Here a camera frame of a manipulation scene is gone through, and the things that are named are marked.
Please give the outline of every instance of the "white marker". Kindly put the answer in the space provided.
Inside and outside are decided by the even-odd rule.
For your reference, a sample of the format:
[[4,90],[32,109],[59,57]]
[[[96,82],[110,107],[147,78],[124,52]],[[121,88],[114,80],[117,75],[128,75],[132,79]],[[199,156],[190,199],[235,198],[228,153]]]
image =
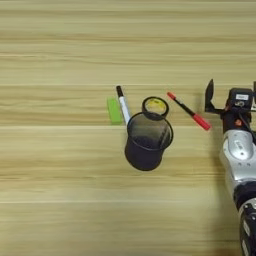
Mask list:
[[116,87],[116,91],[117,91],[119,102],[120,102],[120,105],[122,108],[125,123],[128,124],[128,122],[130,120],[130,114],[129,114],[129,110],[128,110],[127,104],[125,102],[124,94],[123,94],[123,91],[122,91],[122,88],[120,85],[118,85]]

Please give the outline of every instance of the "wooden table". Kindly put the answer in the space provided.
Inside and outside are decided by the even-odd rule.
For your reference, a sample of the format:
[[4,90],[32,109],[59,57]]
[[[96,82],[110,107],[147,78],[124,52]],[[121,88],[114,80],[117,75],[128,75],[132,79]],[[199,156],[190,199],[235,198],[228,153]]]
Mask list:
[[[0,1],[0,255],[238,256],[238,218],[204,114],[256,80],[256,2]],[[161,166],[133,169],[106,108],[122,84],[133,114],[170,102]]]

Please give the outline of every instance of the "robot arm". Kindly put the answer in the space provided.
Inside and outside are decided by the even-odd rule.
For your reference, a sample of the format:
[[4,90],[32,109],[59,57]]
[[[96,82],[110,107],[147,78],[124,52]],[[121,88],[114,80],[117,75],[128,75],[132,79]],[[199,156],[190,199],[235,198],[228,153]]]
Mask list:
[[226,184],[240,218],[240,244],[243,256],[256,256],[256,137],[250,129],[252,100],[250,89],[233,88],[224,109],[215,109],[213,80],[205,94],[205,111],[219,114],[224,141],[220,160],[226,170]]

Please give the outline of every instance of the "black cup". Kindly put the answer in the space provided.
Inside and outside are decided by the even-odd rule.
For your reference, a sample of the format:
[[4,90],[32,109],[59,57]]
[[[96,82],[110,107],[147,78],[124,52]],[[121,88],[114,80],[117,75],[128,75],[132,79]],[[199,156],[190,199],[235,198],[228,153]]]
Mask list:
[[125,156],[138,170],[151,171],[162,161],[164,150],[173,140],[170,123],[156,113],[138,113],[127,125]]

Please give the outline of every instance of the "red pen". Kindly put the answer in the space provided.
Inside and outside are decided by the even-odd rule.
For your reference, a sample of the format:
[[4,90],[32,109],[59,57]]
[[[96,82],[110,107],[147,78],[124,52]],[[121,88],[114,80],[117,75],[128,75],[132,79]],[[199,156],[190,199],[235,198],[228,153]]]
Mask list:
[[201,116],[193,112],[190,108],[188,108],[184,103],[179,101],[174,94],[168,92],[167,95],[173,99],[181,108],[183,108],[201,127],[203,127],[206,131],[211,128],[211,125],[205,121]]

